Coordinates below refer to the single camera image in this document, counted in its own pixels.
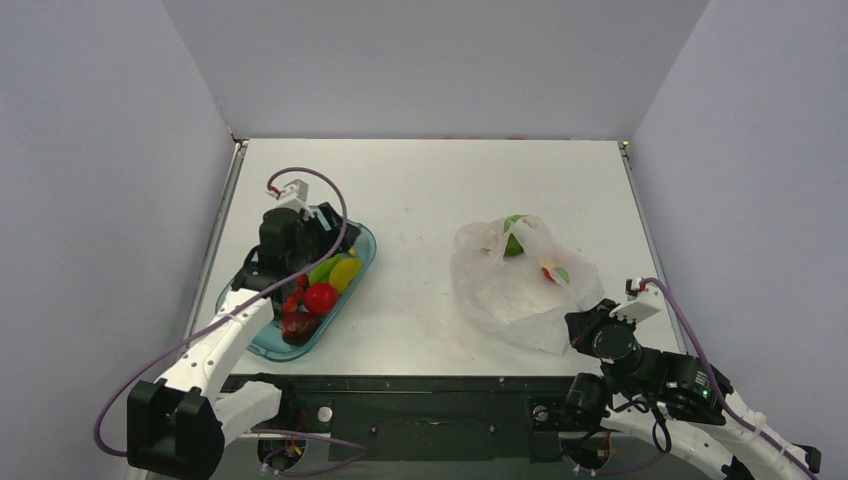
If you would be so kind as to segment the yellow fake lemon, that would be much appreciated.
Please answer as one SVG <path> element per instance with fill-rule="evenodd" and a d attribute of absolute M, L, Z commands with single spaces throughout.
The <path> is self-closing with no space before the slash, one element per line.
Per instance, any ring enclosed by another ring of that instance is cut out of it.
<path fill-rule="evenodd" d="M 344 294 L 358 275 L 364 262 L 357 257 L 340 260 L 330 271 L 327 283 L 339 294 Z"/>

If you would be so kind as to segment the red fake apple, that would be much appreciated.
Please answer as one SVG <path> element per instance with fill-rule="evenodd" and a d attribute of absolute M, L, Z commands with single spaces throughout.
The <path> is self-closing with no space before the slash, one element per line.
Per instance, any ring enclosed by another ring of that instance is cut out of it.
<path fill-rule="evenodd" d="M 318 283 L 306 290 L 303 307 L 314 315 L 325 316 L 335 308 L 339 298 L 340 295 L 328 283 Z"/>

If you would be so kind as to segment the dark red fake plum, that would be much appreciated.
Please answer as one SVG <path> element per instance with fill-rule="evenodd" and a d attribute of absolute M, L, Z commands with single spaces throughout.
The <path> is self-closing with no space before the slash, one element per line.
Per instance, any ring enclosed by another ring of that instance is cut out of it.
<path fill-rule="evenodd" d="M 282 340 L 293 346 L 309 342 L 322 324 L 322 318 L 307 311 L 285 313 L 280 320 Z"/>

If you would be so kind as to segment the clear plastic bag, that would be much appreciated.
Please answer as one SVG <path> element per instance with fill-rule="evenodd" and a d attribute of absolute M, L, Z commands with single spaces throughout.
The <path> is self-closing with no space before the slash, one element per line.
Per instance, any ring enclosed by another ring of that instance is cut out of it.
<path fill-rule="evenodd" d="M 522 255 L 504 256 L 509 234 L 523 246 Z M 542 267 L 556 271 L 555 283 Z M 464 318 L 511 345 L 556 356 L 569 349 L 564 316 L 589 310 L 605 297 L 596 265 L 563 246 L 533 215 L 460 227 L 449 271 Z"/>

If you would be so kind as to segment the green orange fake mango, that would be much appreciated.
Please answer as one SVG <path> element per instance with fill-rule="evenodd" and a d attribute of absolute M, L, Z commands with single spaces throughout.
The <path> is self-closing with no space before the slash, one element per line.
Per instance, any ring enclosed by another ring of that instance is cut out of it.
<path fill-rule="evenodd" d="M 504 249 L 504 256 L 506 258 L 515 257 L 518 255 L 522 255 L 524 253 L 524 248 L 517 239 L 514 234 L 509 234 L 507 237 L 507 243 Z"/>

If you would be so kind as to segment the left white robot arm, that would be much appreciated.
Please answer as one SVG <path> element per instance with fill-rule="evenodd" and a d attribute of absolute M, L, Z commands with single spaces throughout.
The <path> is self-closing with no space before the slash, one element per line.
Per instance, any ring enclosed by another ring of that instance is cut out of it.
<path fill-rule="evenodd" d="M 130 466 L 176 479 L 208 479 L 226 447 L 264 421 L 291 427 L 298 402 L 268 382 L 221 393 L 238 360 L 266 322 L 259 312 L 282 303 L 300 276 L 347 245 L 345 209 L 289 201 L 262 216 L 259 242 L 232 277 L 211 323 L 188 337 L 188 349 L 155 381 L 127 397 Z"/>

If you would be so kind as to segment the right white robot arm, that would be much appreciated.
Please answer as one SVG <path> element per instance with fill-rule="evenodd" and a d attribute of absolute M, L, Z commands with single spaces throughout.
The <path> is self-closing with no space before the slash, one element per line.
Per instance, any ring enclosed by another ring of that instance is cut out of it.
<path fill-rule="evenodd" d="M 566 418 L 589 432 L 617 430 L 716 479 L 814 479 L 821 453 L 783 439 L 729 380 L 699 357 L 641 345 L 635 330 L 659 313 L 657 293 L 604 299 L 564 317 L 572 350 L 599 360 L 577 375 Z"/>

